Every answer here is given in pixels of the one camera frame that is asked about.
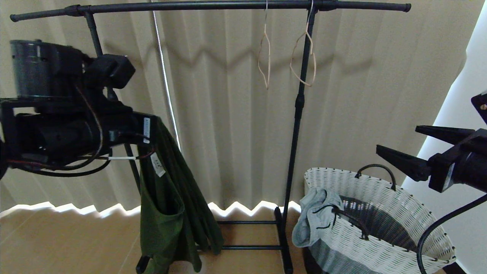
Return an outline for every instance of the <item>clothing tag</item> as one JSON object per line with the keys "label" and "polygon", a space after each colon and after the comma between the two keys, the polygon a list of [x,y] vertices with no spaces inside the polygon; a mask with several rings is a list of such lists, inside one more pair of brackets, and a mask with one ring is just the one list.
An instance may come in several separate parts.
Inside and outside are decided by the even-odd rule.
{"label": "clothing tag", "polygon": [[155,173],[159,176],[162,177],[166,171],[164,170],[164,167],[161,164],[161,161],[159,160],[159,157],[157,156],[157,153],[153,153],[150,156],[150,160],[152,161],[152,166],[154,167]]}
{"label": "clothing tag", "polygon": [[[150,138],[150,118],[144,117],[144,136]],[[144,143],[148,144],[150,141],[144,138]]]}

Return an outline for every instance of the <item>curtain fold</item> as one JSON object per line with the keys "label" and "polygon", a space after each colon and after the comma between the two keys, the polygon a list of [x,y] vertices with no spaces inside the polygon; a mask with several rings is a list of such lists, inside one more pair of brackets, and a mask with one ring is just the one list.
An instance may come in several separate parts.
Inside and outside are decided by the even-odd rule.
{"label": "curtain fold", "polygon": [[[11,39],[67,44],[94,56],[83,18],[13,23],[10,14],[120,2],[136,1],[3,1],[1,97],[15,95]],[[463,66],[483,1],[406,2],[412,3],[408,13],[335,10],[316,15],[317,76],[313,87],[305,89],[293,200],[302,197],[302,175],[310,167],[357,170],[384,163],[375,155],[378,143],[410,154],[419,151],[424,137],[414,127],[434,122]],[[207,202],[226,208],[238,201],[253,208],[261,200],[283,204],[299,85],[289,61],[306,15],[305,10],[268,11],[269,90],[257,68],[263,10],[94,17],[104,52],[127,55],[137,70],[127,87],[116,91],[120,99],[135,111],[160,116],[174,134],[167,81],[181,149]],[[266,67],[267,45],[262,46],[261,65]],[[297,72],[302,47],[303,39],[293,62]],[[308,75],[312,70],[310,62]],[[114,154],[123,155],[123,148],[117,147]],[[374,172],[370,174],[387,179],[385,173]],[[404,177],[396,175],[399,180]],[[94,204],[99,211],[117,203],[127,210],[140,204],[125,161],[113,161],[104,171],[80,178],[9,170],[1,183],[1,210],[44,201],[79,208]]]}

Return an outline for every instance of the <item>brown floor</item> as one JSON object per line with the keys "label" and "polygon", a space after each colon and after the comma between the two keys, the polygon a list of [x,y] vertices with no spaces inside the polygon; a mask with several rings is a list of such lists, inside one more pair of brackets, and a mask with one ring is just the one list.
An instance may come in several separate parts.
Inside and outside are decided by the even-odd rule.
{"label": "brown floor", "polygon": [[[295,274],[305,274],[301,250],[290,241],[299,213],[291,209],[287,234]],[[234,210],[226,220],[270,220],[272,210],[253,217]],[[100,218],[74,210],[16,210],[0,218],[0,273],[2,274],[134,274],[140,258],[139,214],[120,210]],[[224,225],[225,244],[278,244],[272,225]],[[222,251],[202,254],[202,274],[281,274],[279,251]],[[186,262],[176,262],[170,273],[194,273]]]}

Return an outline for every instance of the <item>beige hanger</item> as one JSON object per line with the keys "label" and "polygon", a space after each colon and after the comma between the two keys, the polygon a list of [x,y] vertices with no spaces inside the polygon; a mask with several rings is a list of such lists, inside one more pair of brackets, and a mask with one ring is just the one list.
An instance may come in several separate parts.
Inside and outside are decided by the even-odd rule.
{"label": "beige hanger", "polygon": [[[294,45],[294,49],[293,49],[293,54],[291,55],[291,62],[289,64],[289,67],[291,68],[291,71],[293,72],[294,76],[296,76],[296,78],[299,79],[299,81],[305,85],[307,85],[308,87],[311,87],[313,85],[313,83],[315,82],[315,78],[316,78],[316,57],[315,57],[315,53],[313,52],[313,39],[311,39],[311,36],[309,35],[308,33],[308,26],[309,26],[309,19],[311,17],[311,12],[313,11],[313,5],[314,5],[315,1],[312,0],[311,1],[311,9],[310,9],[310,13],[309,13],[309,16],[308,16],[308,20],[306,20],[306,30],[304,31],[304,33],[298,38],[298,40],[296,40],[296,44]],[[311,83],[307,83],[305,81],[303,81],[301,79],[301,77],[299,77],[296,72],[294,71],[293,69],[293,59],[294,59],[294,52],[296,51],[296,48],[298,46],[298,42],[299,40],[303,37],[303,36],[307,36],[309,41],[310,41],[310,49],[309,49],[309,54],[311,55],[311,57],[313,57],[313,66],[314,66],[314,69],[313,69],[313,79],[311,80]]]}
{"label": "beige hanger", "polygon": [[[264,23],[264,34],[262,35],[261,45],[259,48],[259,56],[257,57],[257,66],[259,67],[259,71],[261,72],[262,76],[264,77],[265,88],[269,89],[269,78],[271,75],[271,42],[269,40],[269,36],[267,36],[267,10],[269,7],[269,1],[265,1],[265,23]],[[267,63],[267,77],[265,77],[264,72],[261,69],[261,51],[262,51],[262,42],[264,38],[267,40],[267,45],[269,46],[269,55],[268,55],[268,63]]]}

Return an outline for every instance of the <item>basket handle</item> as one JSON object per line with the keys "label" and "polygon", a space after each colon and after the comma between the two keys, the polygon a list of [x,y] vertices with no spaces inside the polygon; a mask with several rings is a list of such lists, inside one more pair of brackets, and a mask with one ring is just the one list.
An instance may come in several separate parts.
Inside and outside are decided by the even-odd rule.
{"label": "basket handle", "polygon": [[333,225],[335,225],[335,221],[337,220],[337,215],[338,214],[344,215],[344,216],[348,217],[349,222],[352,225],[354,225],[354,226],[358,227],[360,230],[362,230],[362,237],[361,237],[361,239],[362,240],[366,240],[366,241],[369,240],[370,233],[369,233],[369,231],[367,230],[367,228],[365,227],[365,225],[363,224],[363,222],[360,219],[355,218],[351,214],[348,214],[345,211],[339,209],[338,206],[333,206],[332,213],[335,213],[335,220],[333,221]]}
{"label": "basket handle", "polygon": [[355,178],[360,178],[360,176],[362,176],[362,171],[365,170],[365,169],[368,169],[370,167],[381,167],[381,168],[385,169],[389,173],[389,175],[391,176],[391,180],[392,180],[392,183],[393,183],[393,186],[391,187],[391,189],[394,190],[394,191],[396,191],[396,181],[395,181],[394,174],[385,165],[381,165],[381,164],[370,164],[370,165],[366,165],[366,166],[364,166],[363,168],[361,168],[361,169],[359,169],[357,171],[357,175],[355,175]]}

